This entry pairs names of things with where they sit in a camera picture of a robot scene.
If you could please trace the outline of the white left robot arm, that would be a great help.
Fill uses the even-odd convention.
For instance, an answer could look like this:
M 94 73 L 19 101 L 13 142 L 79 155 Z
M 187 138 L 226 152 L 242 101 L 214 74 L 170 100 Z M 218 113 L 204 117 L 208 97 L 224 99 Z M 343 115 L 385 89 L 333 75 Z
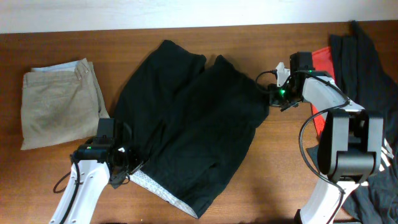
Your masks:
M 130 181 L 130 175 L 144 164 L 129 145 L 132 130 L 114 118 L 101 118 L 96 135 L 70 155 L 67 186 L 50 223 L 89 223 L 103 189 L 116 189 Z

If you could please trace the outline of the black shorts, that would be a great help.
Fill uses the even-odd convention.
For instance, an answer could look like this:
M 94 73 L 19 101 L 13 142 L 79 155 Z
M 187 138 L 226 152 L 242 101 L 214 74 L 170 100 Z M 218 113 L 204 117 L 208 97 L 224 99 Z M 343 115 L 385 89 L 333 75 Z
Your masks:
M 229 184 L 269 114 L 254 80 L 224 57 L 165 40 L 126 83 L 114 117 L 144 165 L 131 179 L 194 218 Z

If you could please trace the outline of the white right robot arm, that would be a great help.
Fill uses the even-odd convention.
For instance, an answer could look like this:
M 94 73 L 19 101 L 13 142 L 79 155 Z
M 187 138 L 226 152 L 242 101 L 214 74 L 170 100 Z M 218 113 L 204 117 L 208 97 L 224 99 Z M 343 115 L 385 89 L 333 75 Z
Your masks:
M 318 167 L 309 167 L 319 180 L 294 221 L 333 223 L 350 193 L 379 172 L 383 117 L 352 101 L 328 72 L 316 70 L 310 52 L 292 54 L 289 67 L 279 63 L 271 72 L 276 77 L 276 83 L 268 86 L 272 106 L 285 111 L 299 103 L 310 103 L 317 109 L 298 134 L 301 155 L 305 155 L 303 134 L 307 125 L 319 116 L 325 120 L 318 145 Z

